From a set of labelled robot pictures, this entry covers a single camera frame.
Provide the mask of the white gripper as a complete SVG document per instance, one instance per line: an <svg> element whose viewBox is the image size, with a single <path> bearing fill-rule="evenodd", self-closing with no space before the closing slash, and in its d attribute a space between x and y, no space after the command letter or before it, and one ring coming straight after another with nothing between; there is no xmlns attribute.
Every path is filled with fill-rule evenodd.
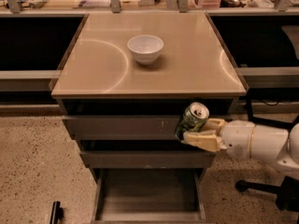
<svg viewBox="0 0 299 224"><path fill-rule="evenodd" d="M226 150L230 157L246 160L249 157L249 143L255 124L244 120L233 120L224 124L224 119L208 119L202 128L203 131L221 132L221 137L215 132L185 132L183 141L209 152Z"/></svg>

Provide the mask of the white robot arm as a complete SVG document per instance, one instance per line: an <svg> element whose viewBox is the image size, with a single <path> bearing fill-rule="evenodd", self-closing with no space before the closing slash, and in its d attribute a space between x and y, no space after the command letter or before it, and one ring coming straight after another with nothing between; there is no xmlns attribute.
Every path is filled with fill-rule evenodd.
<svg viewBox="0 0 299 224"><path fill-rule="evenodd" d="M237 160L262 161L299 179L298 125L287 131L245 120L209 119L199 132L185 132L183 143L210 152L225 150Z"/></svg>

